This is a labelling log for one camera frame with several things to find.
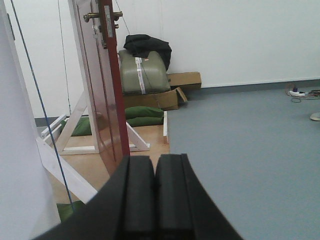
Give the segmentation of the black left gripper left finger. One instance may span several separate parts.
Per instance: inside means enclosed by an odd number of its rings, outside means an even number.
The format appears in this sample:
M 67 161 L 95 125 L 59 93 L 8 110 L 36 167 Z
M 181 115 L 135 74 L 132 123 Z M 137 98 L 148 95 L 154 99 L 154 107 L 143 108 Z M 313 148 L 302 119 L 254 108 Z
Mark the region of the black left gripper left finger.
M 99 192 L 38 240 L 154 240 L 155 175 L 149 156 L 126 156 Z

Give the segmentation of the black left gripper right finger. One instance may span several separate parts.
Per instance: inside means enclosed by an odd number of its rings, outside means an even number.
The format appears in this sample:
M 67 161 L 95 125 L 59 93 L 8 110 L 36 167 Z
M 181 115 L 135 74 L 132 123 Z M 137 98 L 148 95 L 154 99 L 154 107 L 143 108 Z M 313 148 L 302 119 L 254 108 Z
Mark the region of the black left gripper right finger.
M 240 240 L 197 178 L 186 154 L 163 154 L 155 180 L 160 240 Z

